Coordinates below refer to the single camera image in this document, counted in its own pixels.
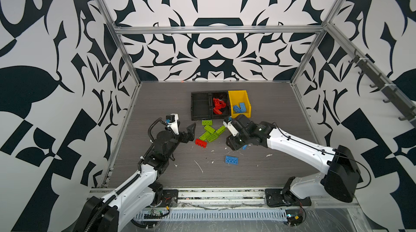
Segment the blue lego bottom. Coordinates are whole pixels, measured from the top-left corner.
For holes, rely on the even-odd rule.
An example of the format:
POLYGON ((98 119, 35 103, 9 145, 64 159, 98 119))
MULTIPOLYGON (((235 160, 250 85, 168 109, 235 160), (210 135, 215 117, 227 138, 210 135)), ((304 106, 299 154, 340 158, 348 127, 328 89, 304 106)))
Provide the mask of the blue lego bottom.
POLYGON ((239 159, 238 159, 238 157, 225 156, 225 163, 227 163, 227 164, 233 164, 233 165, 238 165, 239 159))

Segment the red arch lego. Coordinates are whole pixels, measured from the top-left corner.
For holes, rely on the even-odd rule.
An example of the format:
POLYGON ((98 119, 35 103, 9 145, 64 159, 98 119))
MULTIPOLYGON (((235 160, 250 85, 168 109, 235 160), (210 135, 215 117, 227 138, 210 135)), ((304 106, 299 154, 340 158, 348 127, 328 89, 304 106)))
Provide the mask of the red arch lego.
POLYGON ((226 107, 226 104, 215 104, 213 108, 214 115, 223 115, 226 107))

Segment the red lego cluster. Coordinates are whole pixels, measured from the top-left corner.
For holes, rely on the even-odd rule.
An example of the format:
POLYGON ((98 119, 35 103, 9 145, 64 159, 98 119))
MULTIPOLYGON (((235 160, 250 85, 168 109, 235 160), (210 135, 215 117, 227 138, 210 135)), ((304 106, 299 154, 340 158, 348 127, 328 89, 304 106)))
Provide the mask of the red lego cluster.
POLYGON ((227 104, 224 101, 217 98, 213 98, 213 104, 216 110, 220 110, 227 107, 227 104))

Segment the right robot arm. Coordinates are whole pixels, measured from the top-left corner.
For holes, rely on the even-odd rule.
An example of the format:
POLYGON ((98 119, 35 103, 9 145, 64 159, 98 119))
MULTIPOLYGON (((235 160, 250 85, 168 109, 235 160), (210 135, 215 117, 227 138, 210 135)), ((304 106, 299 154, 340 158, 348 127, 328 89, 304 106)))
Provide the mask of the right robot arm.
POLYGON ((265 190, 269 207, 310 205, 311 197, 315 196, 331 196, 344 203, 353 201, 362 164, 347 147, 319 145, 285 132, 276 123, 256 124, 244 115, 225 118, 223 126, 231 133, 226 145, 233 151, 249 144, 263 146, 288 154, 318 171, 309 176, 291 177, 282 189, 265 190))

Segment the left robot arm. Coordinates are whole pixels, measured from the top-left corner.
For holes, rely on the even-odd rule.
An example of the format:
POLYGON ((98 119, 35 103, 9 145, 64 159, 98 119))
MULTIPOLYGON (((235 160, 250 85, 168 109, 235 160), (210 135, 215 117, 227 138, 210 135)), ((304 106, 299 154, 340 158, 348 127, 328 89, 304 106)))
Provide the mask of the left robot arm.
POLYGON ((163 186, 157 180, 174 159, 181 143, 195 140, 196 124, 179 131, 179 122, 158 118, 148 129, 151 146, 138 162, 138 170, 105 196, 92 196, 75 222, 75 232, 120 232, 137 214, 161 202, 163 186))

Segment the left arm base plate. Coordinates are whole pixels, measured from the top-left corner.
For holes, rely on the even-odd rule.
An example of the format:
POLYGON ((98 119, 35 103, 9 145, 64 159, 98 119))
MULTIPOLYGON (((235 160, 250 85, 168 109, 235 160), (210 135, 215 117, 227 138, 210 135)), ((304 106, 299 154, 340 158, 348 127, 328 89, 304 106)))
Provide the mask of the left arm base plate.
POLYGON ((177 204, 179 191, 177 189, 163 189, 155 193, 152 207, 172 207, 177 204))

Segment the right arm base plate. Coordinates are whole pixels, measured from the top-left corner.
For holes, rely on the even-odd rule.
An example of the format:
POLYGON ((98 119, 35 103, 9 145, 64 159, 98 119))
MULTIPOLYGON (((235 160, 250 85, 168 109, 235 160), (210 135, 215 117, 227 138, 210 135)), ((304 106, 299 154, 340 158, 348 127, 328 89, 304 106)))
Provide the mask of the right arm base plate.
POLYGON ((285 189, 266 189, 265 191, 266 205, 270 208, 277 207, 310 207, 312 201, 310 197, 305 199, 299 199, 293 195, 290 191, 285 189))

